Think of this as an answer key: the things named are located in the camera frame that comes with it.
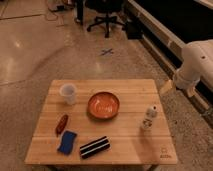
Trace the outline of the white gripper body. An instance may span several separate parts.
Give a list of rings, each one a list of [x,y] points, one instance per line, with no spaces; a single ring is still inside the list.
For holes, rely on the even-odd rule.
[[[200,75],[189,70],[177,69],[173,75],[175,86],[182,90],[195,87],[200,81]]]

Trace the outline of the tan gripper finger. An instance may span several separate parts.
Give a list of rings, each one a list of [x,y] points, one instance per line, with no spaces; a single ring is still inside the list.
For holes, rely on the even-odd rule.
[[[190,87],[188,90],[187,90],[187,96],[189,98],[193,97],[195,95],[196,91],[195,91],[195,88],[194,87]]]
[[[174,82],[169,79],[167,80],[164,85],[160,88],[159,90],[159,94],[161,96],[165,95],[166,93],[170,92],[171,90],[175,90],[176,89],[176,86],[174,84]]]

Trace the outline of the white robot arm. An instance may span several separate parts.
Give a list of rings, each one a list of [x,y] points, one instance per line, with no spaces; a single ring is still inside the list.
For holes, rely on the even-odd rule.
[[[160,93],[180,89],[188,97],[195,95],[195,87],[204,79],[213,89],[213,39],[193,41],[182,48],[182,65],[175,70],[161,88]]]

